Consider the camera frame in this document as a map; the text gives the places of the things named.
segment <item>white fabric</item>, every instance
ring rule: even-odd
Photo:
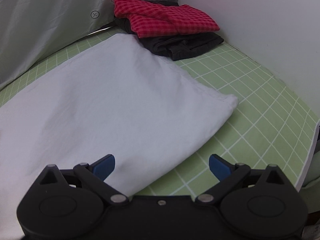
[[[113,10],[112,0],[0,0],[0,89],[40,58],[113,21]]]
[[[116,34],[28,85],[0,108],[0,239],[22,235],[16,207],[49,163],[106,154],[106,182],[131,195],[199,149],[238,103]]]

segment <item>green grid tablecloth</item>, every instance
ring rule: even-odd
[[[0,106],[57,65],[121,32],[115,27],[90,35],[35,63],[0,92]],[[218,182],[209,170],[211,154],[256,169],[276,163],[297,184],[310,157],[319,118],[294,92],[227,43],[202,56],[175,63],[202,84],[236,95],[240,103],[202,148],[138,194],[195,197]]]

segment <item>gray curtain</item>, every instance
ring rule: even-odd
[[[113,21],[113,10],[112,0],[0,0],[0,89],[37,60]]]

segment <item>folded red garment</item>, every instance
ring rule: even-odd
[[[164,6],[142,0],[114,0],[115,16],[128,18],[139,38],[215,32],[219,26],[206,13],[188,5]]]

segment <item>white wall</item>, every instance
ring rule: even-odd
[[[320,116],[320,0],[179,0],[209,14],[225,40],[271,70]]]

